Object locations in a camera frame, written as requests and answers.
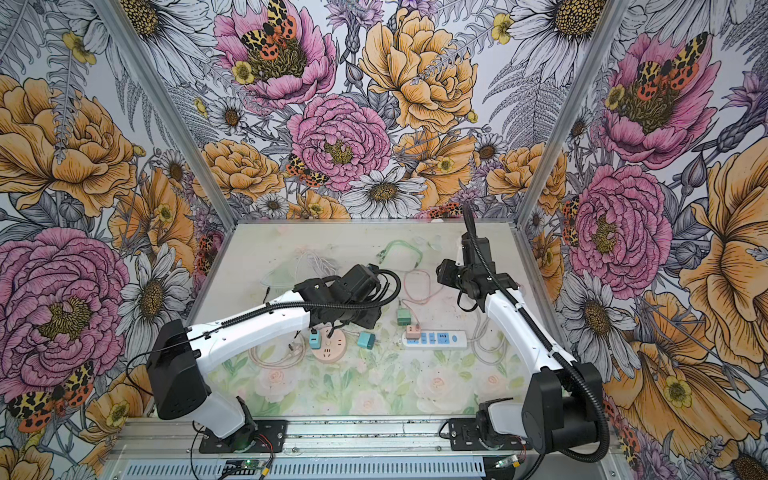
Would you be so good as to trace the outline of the teal charger with white cable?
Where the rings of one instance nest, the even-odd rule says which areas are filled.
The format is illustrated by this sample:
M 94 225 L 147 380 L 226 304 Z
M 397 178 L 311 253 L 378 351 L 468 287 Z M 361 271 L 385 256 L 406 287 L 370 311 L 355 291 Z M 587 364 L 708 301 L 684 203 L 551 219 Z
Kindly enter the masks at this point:
M 365 350 L 372 350 L 376 342 L 376 336 L 369 332 L 360 332 L 357 345 Z

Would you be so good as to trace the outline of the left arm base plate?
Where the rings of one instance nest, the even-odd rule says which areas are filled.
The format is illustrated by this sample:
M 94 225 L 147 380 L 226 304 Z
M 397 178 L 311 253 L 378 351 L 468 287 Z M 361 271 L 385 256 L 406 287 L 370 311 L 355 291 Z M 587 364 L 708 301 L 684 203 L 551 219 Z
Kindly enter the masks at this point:
M 256 420 L 224 439 L 205 429 L 201 454 L 281 453 L 287 437 L 286 420 Z

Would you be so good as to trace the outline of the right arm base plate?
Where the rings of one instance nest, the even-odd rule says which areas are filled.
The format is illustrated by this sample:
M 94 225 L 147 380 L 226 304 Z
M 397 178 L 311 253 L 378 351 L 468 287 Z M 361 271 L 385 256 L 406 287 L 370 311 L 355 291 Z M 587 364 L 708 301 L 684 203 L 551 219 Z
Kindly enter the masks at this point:
M 455 417 L 446 420 L 438 435 L 449 441 L 454 452 L 470 451 L 522 451 L 524 438 L 506 434 L 483 435 L 475 418 Z

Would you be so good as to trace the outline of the aluminium front rail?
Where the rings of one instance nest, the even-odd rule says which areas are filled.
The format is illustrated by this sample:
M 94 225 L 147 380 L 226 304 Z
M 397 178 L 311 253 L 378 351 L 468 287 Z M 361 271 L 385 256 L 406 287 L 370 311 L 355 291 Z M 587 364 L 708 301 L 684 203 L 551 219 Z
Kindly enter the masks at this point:
M 336 457 L 458 456 L 451 442 L 438 433 L 441 416 L 298 416 L 288 420 L 278 460 Z M 190 422 L 139 418 L 128 421 L 118 435 L 107 465 L 129 460 L 267 459 L 264 453 L 199 451 L 202 436 Z

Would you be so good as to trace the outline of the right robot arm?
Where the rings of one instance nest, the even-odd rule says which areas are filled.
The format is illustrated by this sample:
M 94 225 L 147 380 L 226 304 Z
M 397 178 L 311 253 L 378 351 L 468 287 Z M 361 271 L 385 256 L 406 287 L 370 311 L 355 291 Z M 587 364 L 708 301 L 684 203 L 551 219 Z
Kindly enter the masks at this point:
M 600 462 L 608 454 L 610 432 L 598 369 L 576 361 L 534 317 L 517 283 L 497 272 L 488 239 L 464 233 L 460 260 L 443 260 L 436 274 L 439 284 L 472 300 L 500 329 L 530 375 L 522 402 L 499 398 L 480 403 L 480 442 L 490 448 L 525 442 L 541 455 Z

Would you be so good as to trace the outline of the green charger plug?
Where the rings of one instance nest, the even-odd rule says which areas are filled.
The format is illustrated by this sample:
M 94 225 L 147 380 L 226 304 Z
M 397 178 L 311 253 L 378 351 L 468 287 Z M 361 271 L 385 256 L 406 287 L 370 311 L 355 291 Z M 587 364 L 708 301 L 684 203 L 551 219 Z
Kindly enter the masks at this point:
M 411 311 L 406 307 L 398 307 L 396 311 L 396 323 L 398 326 L 409 326 L 413 322 Z

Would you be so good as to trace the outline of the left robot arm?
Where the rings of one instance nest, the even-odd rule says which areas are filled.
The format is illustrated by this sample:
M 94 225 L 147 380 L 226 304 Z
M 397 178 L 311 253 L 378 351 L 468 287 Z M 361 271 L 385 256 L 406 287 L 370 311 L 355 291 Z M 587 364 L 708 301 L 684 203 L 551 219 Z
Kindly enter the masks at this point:
M 207 382 L 219 365 L 282 335 L 320 325 L 355 323 L 371 328 L 401 283 L 376 278 L 309 279 L 274 300 L 240 314 L 189 327 L 161 328 L 146 364 L 157 415 L 204 429 L 203 453 L 266 450 L 263 428 L 240 397 L 229 398 Z

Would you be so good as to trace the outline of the white blue power strip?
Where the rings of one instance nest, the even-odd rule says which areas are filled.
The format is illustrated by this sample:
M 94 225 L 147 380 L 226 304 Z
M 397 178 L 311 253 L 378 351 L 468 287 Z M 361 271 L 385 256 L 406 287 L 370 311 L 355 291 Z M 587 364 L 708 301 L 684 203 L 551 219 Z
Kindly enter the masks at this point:
M 401 343 L 411 350 L 465 350 L 468 348 L 466 333 L 463 331 L 422 330 L 418 338 L 403 334 Z

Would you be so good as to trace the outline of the pink charger plug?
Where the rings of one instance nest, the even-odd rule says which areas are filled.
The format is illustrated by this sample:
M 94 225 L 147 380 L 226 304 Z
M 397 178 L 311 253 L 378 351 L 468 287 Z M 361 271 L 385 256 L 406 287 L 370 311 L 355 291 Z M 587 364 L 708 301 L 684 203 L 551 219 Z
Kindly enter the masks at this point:
M 405 330 L 405 338 L 407 340 L 419 340 L 421 338 L 422 330 L 418 325 L 408 325 Z

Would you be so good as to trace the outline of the teal charger with black cable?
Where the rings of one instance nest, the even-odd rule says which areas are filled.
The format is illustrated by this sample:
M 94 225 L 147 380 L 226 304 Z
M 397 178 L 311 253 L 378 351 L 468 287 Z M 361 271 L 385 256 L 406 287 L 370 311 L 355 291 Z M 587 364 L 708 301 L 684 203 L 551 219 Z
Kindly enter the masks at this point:
M 311 331 L 309 334 L 309 346 L 312 350 L 322 348 L 322 335 L 319 332 Z

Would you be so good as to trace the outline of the round pink power socket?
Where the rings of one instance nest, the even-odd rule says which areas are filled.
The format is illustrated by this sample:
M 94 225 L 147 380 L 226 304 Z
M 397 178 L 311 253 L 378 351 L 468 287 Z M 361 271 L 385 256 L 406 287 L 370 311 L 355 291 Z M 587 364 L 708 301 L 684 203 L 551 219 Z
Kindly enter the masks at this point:
M 341 329 L 323 327 L 316 330 L 322 335 L 322 348 L 310 351 L 312 355 L 321 363 L 331 364 L 340 361 L 347 351 L 347 339 Z

